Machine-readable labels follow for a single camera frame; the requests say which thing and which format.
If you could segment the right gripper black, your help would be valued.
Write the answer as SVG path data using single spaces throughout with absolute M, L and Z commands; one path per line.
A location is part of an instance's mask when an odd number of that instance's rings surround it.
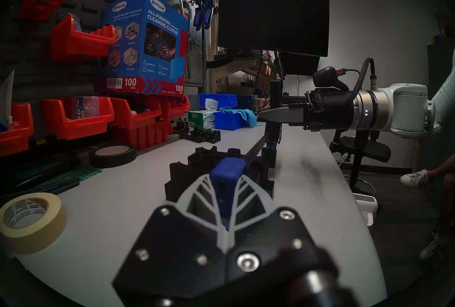
M 336 88 L 317 88 L 305 96 L 282 96 L 282 107 L 259 112 L 266 122 L 303 124 L 304 129 L 348 130 L 354 120 L 354 102 L 349 91 Z

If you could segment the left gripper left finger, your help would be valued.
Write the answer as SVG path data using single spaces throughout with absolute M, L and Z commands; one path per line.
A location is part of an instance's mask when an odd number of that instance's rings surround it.
M 227 230 L 209 174 L 156 208 L 112 286 L 124 306 L 178 304 L 226 283 Z

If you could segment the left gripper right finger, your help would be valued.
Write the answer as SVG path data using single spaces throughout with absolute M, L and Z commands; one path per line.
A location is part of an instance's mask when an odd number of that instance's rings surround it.
M 329 253 L 316 246 L 293 208 L 277 207 L 246 175 L 236 182 L 228 221 L 228 276 L 337 276 Z

